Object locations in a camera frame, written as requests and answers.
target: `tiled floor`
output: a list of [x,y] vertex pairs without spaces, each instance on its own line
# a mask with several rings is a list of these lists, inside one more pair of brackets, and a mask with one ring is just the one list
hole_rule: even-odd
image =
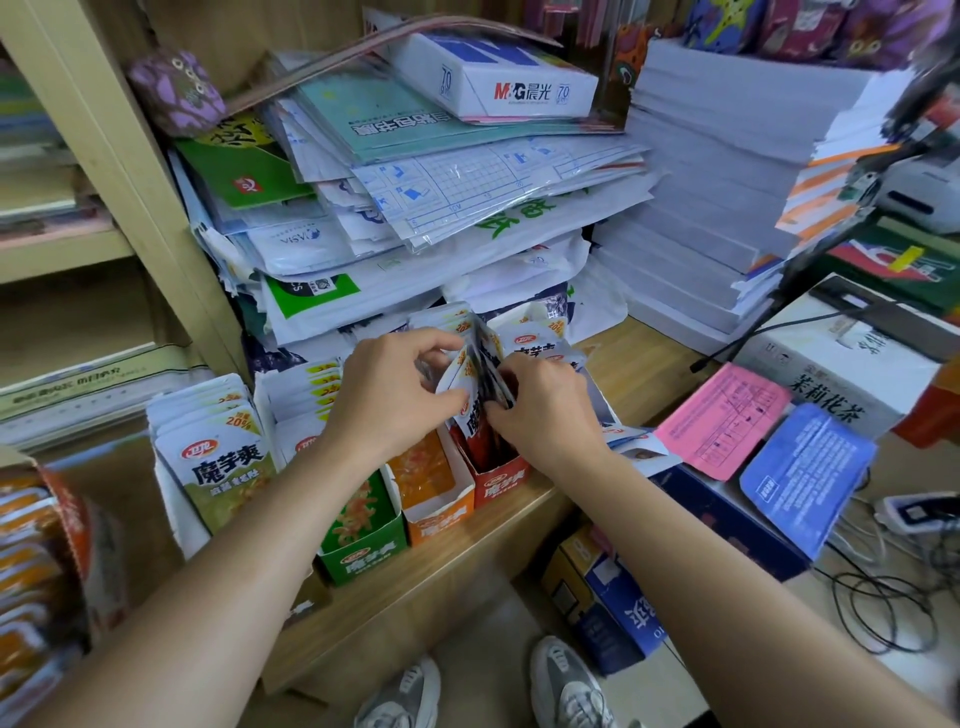
[[[956,487],[960,449],[941,445],[915,450],[890,436],[884,438],[874,467],[874,479],[865,495],[933,491]],[[855,519],[867,519],[862,506],[852,505]],[[825,557],[822,565],[836,572],[843,563]],[[888,570],[916,571],[907,557],[892,557]],[[839,619],[821,576],[807,573],[788,588],[827,621]],[[880,658],[887,667],[929,695],[949,715],[954,715],[956,685],[960,676],[960,605],[946,593],[935,598],[940,630],[937,648],[925,655],[894,653]],[[882,617],[882,607],[867,604],[867,619]],[[899,610],[902,640],[919,639],[928,629],[916,611]],[[463,629],[439,644],[433,652],[444,686],[438,728],[530,728],[527,660],[537,639],[546,633],[570,639],[566,625],[539,586],[519,579]],[[707,709],[683,663],[671,650],[658,650],[651,659],[604,681],[604,690],[621,728],[640,720],[646,728],[682,728]],[[244,717],[243,728],[347,728],[351,716],[336,716],[301,698],[282,695],[255,697]]]

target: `gray sneaker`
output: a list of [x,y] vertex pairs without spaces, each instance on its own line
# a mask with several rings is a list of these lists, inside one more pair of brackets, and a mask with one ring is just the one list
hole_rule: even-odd
[[354,728],[434,728],[440,705],[440,670],[423,655],[364,703]]
[[540,728],[616,728],[600,683],[563,640],[540,640],[530,660],[530,680]]

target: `orange snack packet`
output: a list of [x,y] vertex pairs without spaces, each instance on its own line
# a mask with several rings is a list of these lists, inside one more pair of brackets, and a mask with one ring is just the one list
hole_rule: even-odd
[[62,576],[63,571],[50,554],[30,559],[0,571],[0,598],[36,589],[49,595],[41,601],[50,603],[59,590]]
[[0,624],[0,686],[3,697],[13,692],[43,665],[47,643],[28,622]]
[[413,508],[456,486],[437,430],[431,430],[416,445],[388,464],[394,472],[403,508]]
[[51,534],[57,528],[60,523],[57,500],[49,493],[37,499],[33,491],[46,493],[42,488],[28,488],[0,497],[0,539],[25,529]]

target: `cardboard box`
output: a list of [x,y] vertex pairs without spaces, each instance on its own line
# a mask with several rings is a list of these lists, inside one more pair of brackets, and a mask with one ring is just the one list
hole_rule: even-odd
[[459,456],[469,470],[470,477],[473,478],[473,482],[476,484],[475,495],[473,497],[474,508],[480,508],[486,505],[494,498],[500,497],[508,491],[512,491],[516,486],[530,479],[530,473],[533,472],[533,468],[519,455],[509,463],[504,463],[485,473],[478,473],[467,456],[464,436],[460,428],[454,427],[450,431],[450,435],[454,444],[457,446]]
[[[368,32],[396,15],[363,9]],[[461,119],[590,114],[597,77],[505,37],[416,33],[375,51],[403,81]]]
[[[857,300],[890,299],[839,276],[828,276],[814,289],[766,322],[766,327],[824,317],[837,308],[814,295],[828,281],[853,286]],[[946,338],[960,336],[960,328],[902,305],[908,311],[907,328],[930,322]],[[836,315],[757,334],[733,359],[789,389],[793,401],[813,402],[854,432],[875,439],[900,422],[941,362],[924,356],[864,322]]]
[[554,552],[541,585],[601,674],[649,657],[666,639],[657,613],[619,560],[584,525]]
[[394,507],[393,519],[352,544],[329,553],[324,553],[322,546],[317,551],[317,556],[326,567],[331,581],[337,586],[353,581],[364,571],[382,564],[407,547],[407,536],[403,530],[403,509],[400,506],[396,481],[386,465],[380,469],[380,474],[390,496],[390,503]]
[[57,511],[84,597],[90,641],[96,646],[130,614],[120,524],[92,500],[73,493],[60,478],[6,445],[0,473],[36,470],[57,499]]
[[[457,446],[453,443],[450,433],[444,425],[437,427],[440,443],[444,447],[446,461],[453,473],[456,486],[439,496],[425,500],[423,503],[407,508],[403,516],[407,521],[407,533],[410,536],[410,546],[418,546],[431,536],[447,530],[451,525],[459,523],[473,513],[473,494],[475,484],[473,475]],[[389,465],[384,466],[384,479],[388,481],[388,488],[399,492],[396,479]]]

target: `stack of paper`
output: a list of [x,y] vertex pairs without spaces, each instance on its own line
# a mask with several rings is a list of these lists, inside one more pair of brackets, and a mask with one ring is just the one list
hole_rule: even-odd
[[[642,143],[601,128],[467,124],[366,59],[177,142],[170,160],[248,332],[267,358],[308,360],[441,298],[483,314],[563,292],[587,263],[582,228],[651,199],[659,178]],[[584,286],[602,299],[584,331],[617,323],[604,288]]]
[[631,314],[704,353],[746,332],[785,262],[856,211],[837,195],[911,78],[651,43],[627,136],[663,180],[594,234]]

